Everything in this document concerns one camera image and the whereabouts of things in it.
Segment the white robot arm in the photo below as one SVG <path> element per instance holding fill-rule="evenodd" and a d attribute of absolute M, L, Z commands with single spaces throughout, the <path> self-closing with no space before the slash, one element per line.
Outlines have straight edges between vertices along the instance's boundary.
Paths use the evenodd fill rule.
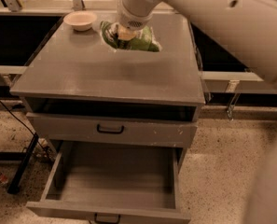
<path fill-rule="evenodd" d="M 164 2 L 277 90 L 276 0 L 120 0 L 122 24 Z M 277 140 L 258 169 L 243 224 L 277 224 Z"/>

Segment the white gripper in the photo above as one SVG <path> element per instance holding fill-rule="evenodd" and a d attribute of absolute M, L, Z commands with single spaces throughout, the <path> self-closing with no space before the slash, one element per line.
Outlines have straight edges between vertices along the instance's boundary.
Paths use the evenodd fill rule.
<path fill-rule="evenodd" d="M 118 39 L 130 41 L 136 37 L 138 30 L 144 29 L 152 18 L 152 14 L 144 17 L 132 15 L 124 5 L 119 2 L 117 6 L 118 23 L 123 27 L 118 28 Z"/>

